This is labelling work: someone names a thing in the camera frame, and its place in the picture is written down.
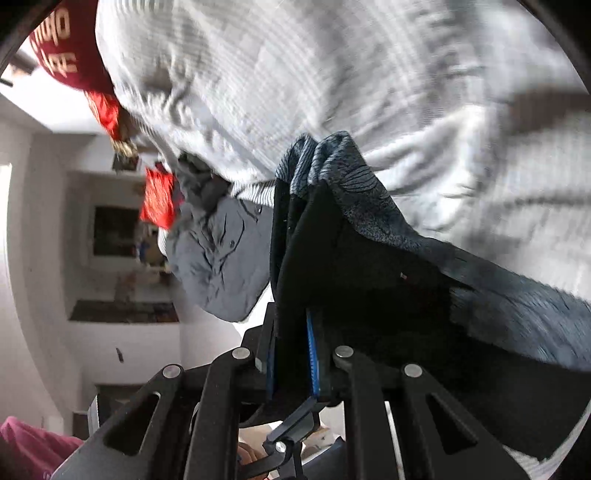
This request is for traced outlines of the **black and blue garment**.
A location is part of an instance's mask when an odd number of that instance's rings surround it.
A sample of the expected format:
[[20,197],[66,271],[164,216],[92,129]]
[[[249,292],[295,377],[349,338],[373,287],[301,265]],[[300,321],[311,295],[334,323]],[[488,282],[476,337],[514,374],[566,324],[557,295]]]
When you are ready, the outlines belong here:
[[507,447],[545,459],[590,401],[587,302],[416,232],[349,134],[301,136],[276,170],[280,326],[416,363]]

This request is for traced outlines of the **red blanket with gold print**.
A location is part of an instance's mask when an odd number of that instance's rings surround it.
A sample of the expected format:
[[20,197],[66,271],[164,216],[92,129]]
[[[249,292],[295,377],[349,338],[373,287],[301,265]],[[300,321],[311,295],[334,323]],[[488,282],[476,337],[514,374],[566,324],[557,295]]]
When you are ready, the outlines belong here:
[[115,151],[137,163],[149,150],[139,144],[139,128],[115,96],[95,39],[95,1],[62,1],[30,33],[40,66],[54,80],[82,92]]

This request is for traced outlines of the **pink cloth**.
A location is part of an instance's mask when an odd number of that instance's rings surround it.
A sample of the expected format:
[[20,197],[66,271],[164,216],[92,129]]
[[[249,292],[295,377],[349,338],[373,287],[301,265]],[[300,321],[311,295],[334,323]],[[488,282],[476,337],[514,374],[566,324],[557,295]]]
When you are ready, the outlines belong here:
[[1,440],[29,479],[50,479],[84,441],[29,425],[9,416],[1,425]]

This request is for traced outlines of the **grey crumpled shirt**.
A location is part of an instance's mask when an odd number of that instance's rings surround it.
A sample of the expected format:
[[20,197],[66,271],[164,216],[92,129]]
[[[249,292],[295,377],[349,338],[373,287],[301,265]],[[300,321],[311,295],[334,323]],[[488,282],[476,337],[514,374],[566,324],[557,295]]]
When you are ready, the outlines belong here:
[[172,171],[183,202],[166,235],[169,267],[194,304],[242,322],[270,282],[273,209],[230,196],[197,156],[181,154]]

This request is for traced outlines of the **white wall shelf unit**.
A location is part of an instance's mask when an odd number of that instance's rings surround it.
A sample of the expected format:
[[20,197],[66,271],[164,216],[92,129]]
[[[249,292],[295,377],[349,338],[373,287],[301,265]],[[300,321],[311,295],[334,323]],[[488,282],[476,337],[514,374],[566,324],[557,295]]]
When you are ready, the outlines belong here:
[[133,254],[97,255],[97,218],[139,222],[139,176],[96,173],[78,160],[111,158],[103,136],[37,134],[27,183],[34,192],[32,218],[43,238],[34,251],[47,297],[43,319],[52,323],[74,364],[75,409],[86,409],[98,385],[139,385],[181,360],[180,325],[141,323],[116,308],[169,303],[171,290]]

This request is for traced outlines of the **white striped bed sheet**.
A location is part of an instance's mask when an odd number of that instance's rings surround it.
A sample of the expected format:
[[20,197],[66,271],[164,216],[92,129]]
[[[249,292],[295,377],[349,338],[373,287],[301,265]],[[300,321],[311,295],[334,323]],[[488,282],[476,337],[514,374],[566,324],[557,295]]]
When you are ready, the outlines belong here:
[[[274,208],[294,142],[345,132],[421,236],[590,307],[590,97],[519,3],[102,1],[95,33],[122,106],[235,195]],[[548,458],[501,445],[586,479],[590,401]]]

